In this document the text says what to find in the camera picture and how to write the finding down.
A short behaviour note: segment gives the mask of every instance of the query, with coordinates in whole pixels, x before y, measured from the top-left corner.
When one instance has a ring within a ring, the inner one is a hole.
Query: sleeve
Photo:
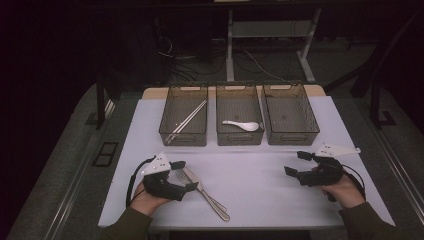
[[[384,222],[368,202],[339,212],[349,240],[409,239],[398,228]]]
[[[152,218],[127,208],[118,221],[103,229],[99,240],[144,240]]]

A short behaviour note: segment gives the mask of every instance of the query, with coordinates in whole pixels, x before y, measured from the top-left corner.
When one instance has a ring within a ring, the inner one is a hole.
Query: desk
[[[304,171],[316,166],[314,162],[299,160],[298,150],[315,152],[323,143],[354,147],[331,97],[322,96],[318,86],[305,88],[321,129],[312,146],[270,146],[265,135],[259,146],[218,146],[215,98],[209,95],[207,146],[164,147],[158,129],[167,90],[146,90],[135,110],[99,226],[113,224],[124,211],[134,169],[163,151],[171,162],[186,161],[187,167],[202,179],[205,189],[227,207],[231,220],[222,221],[199,192],[189,192],[181,202],[173,201],[155,212],[151,231],[342,227],[338,203],[328,202],[320,190],[302,187],[284,173],[284,166]],[[359,155],[337,159],[359,172],[365,181],[367,200],[384,221],[393,224]],[[178,182],[172,172],[169,181]]]

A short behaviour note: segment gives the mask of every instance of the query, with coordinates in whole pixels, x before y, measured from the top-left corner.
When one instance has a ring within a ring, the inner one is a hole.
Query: metal frame
[[[308,60],[306,59],[309,49],[311,47],[311,43],[315,34],[315,30],[318,25],[319,16],[321,14],[321,8],[317,8],[314,12],[314,16],[311,21],[300,21],[302,23],[304,22],[310,22],[309,23],[309,29],[304,34],[297,34],[296,32],[294,34],[284,34],[283,31],[277,32],[277,33],[264,33],[267,31],[258,31],[258,28],[255,28],[255,26],[258,24],[258,22],[246,22],[246,25],[252,26],[252,29],[243,29],[243,31],[234,31],[234,25],[237,23],[233,22],[233,11],[229,10],[228,14],[228,41],[227,41],[227,59],[226,59],[226,67],[227,67],[227,81],[232,82],[234,81],[234,65],[233,65],[233,38],[235,37],[298,37],[298,36],[304,36],[305,38],[305,45],[303,46],[302,50],[297,51],[297,56],[299,59],[299,62],[302,66],[302,69],[305,73],[306,80],[309,83],[315,83],[315,77],[312,73],[311,67],[309,66]],[[284,24],[287,24],[287,22],[290,21],[280,21],[280,22],[269,22],[267,23],[261,23],[261,24],[267,24],[269,27],[273,26],[274,28],[280,28],[284,26]]]

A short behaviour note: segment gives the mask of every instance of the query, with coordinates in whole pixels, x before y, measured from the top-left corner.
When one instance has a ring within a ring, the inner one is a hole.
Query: chopsticks
[[[165,139],[165,142],[167,144],[170,144],[172,140],[174,140],[174,138],[177,137],[176,134],[180,133],[181,130],[183,130],[183,128],[187,126],[187,124],[191,121],[191,119],[194,118],[194,116],[196,116],[196,114],[200,111],[200,109],[202,109],[202,107],[206,104],[206,102],[207,101],[204,100],[202,103],[200,103],[200,105],[196,109],[194,109],[194,111],[190,115],[188,115],[188,117],[184,121],[182,121],[180,125],[178,125],[178,127],[172,132],[172,134],[169,134],[169,136]]]

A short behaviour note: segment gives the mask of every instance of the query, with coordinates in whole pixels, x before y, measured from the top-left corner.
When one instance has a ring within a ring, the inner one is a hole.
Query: utensil
[[[184,173],[184,171],[182,169],[178,169],[175,172],[177,173],[177,177],[180,179],[180,181],[182,183],[184,183],[184,184],[190,184],[190,183],[192,183],[191,180],[187,177],[187,175]],[[224,205],[222,205],[220,202],[218,202],[217,200],[215,200],[209,194],[208,194],[208,196],[212,200],[212,202],[216,204],[217,207],[219,207],[222,211],[227,212],[227,208],[224,207]]]
[[[198,178],[193,172],[191,172],[187,167],[183,168],[184,173],[187,175],[187,177],[190,179],[191,182],[197,182],[197,190],[199,190],[199,192],[202,193],[202,195],[206,198],[206,200],[208,201],[209,205],[211,205],[211,207],[213,208],[213,210],[215,210],[216,213],[218,213],[218,215],[222,218],[222,220],[224,221],[229,221],[230,220],[230,216],[222,211],[216,204],[214,204],[211,200],[211,198],[209,197],[209,195],[205,192],[205,190],[203,189],[202,183],[200,182],[200,178]]]
[[[194,111],[190,115],[188,115],[188,117],[184,119],[184,121],[182,121],[177,128],[175,128],[172,134],[169,134],[169,136],[165,138],[165,142],[167,144],[170,144],[172,140],[174,140],[174,138],[177,136],[176,133],[180,133],[181,130],[183,130],[183,128],[187,126],[187,124],[191,121],[191,119],[194,118],[194,116],[196,116],[196,114],[200,111],[200,109],[202,109],[202,107],[206,104],[206,102],[207,101],[204,100],[202,103],[200,103],[200,105],[196,109],[194,109]]]
[[[240,127],[243,130],[249,131],[249,132],[253,132],[256,131],[259,128],[259,124],[256,122],[234,122],[234,121],[222,121],[222,124],[231,124],[231,125],[235,125]]]

